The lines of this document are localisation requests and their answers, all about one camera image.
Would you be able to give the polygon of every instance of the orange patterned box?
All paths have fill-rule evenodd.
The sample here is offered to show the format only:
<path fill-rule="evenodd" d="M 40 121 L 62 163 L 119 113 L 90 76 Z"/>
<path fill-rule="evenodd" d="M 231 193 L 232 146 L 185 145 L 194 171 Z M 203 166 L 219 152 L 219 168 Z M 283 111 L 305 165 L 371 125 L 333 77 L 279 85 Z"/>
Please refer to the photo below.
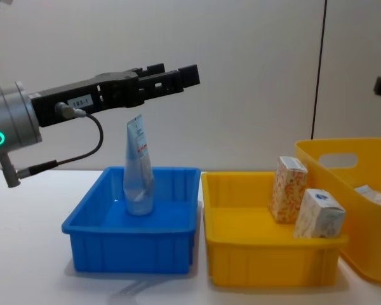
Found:
<path fill-rule="evenodd" d="M 296 158 L 279 157 L 269 209 L 276 222 L 295 223 L 304 197 L 307 169 Z"/>

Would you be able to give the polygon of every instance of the yellow basket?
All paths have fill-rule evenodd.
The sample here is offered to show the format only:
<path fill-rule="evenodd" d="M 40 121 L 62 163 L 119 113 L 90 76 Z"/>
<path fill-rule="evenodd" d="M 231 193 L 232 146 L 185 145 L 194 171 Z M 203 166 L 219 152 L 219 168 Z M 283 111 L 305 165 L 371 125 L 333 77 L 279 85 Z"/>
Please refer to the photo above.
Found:
<path fill-rule="evenodd" d="M 381 139 L 306 140 L 296 151 L 309 171 L 308 183 L 329 191 L 346 209 L 343 232 L 350 243 L 343 258 L 360 275 L 381 281 L 381 205 L 354 190 L 368 184 L 381 192 Z M 358 158 L 354 167 L 329 169 L 318 162 L 325 154 L 350 153 Z"/>
<path fill-rule="evenodd" d="M 340 247 L 334 239 L 293 238 L 267 207 L 274 173 L 202 175 L 209 273 L 215 285 L 292 287 L 332 285 Z"/>

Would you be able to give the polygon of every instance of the small box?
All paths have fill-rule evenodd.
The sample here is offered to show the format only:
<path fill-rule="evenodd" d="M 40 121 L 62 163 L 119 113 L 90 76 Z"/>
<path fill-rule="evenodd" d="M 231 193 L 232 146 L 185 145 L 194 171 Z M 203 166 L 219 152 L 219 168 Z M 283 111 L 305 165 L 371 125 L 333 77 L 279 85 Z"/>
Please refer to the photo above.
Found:
<path fill-rule="evenodd" d="M 269 209 L 276 222 L 295 223 L 307 180 L 306 167 L 296 158 L 279 157 Z"/>
<path fill-rule="evenodd" d="M 307 189 L 295 224 L 294 237 L 337 237 L 344 217 L 344 208 L 329 192 L 322 189 Z"/>

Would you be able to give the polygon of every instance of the white table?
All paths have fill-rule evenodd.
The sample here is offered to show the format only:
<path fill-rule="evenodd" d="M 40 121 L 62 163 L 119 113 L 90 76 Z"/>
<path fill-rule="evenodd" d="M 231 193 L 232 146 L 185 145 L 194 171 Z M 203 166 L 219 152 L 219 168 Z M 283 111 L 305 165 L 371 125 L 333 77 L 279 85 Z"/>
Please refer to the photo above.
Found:
<path fill-rule="evenodd" d="M 362 280 L 342 260 L 333 287 L 216 288 L 206 273 L 203 222 L 187 276 L 76 273 L 60 226 L 99 175 L 50 171 L 8 189 L 0 172 L 0 304 L 381 304 L 381 285 Z"/>

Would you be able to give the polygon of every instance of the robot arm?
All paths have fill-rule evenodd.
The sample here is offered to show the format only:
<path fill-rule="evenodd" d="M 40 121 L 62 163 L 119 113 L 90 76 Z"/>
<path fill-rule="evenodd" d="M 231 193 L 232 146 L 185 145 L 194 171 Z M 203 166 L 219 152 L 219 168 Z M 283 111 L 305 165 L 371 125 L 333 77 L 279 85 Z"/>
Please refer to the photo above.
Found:
<path fill-rule="evenodd" d="M 124 72 L 112 72 L 37 93 L 27 95 L 21 83 L 0 86 L 0 163 L 9 187 L 20 179 L 53 168 L 56 160 L 15 171 L 8 157 L 10 151 L 42 141 L 39 126 L 45 127 L 71 118 L 89 117 L 100 130 L 99 145 L 88 154 L 65 161 L 74 161 L 96 152 L 102 145 L 103 131 L 91 115 L 117 108 L 136 107 L 145 100 L 183 92 L 184 88 L 199 84 L 196 65 L 165 72 L 163 64 Z M 60 115 L 60 110 L 72 115 Z"/>

